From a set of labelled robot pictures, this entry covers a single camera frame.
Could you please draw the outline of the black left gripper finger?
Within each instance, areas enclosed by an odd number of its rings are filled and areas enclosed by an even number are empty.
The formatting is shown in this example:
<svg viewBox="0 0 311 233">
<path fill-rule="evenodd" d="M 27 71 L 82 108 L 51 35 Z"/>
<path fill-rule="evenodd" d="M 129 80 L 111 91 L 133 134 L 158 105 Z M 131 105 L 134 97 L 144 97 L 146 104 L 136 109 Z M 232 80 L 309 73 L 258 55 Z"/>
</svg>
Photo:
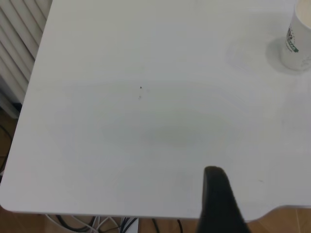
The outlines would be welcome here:
<svg viewBox="0 0 311 233">
<path fill-rule="evenodd" d="M 197 233 L 249 233 L 225 171 L 217 166 L 204 169 L 202 211 Z"/>
</svg>

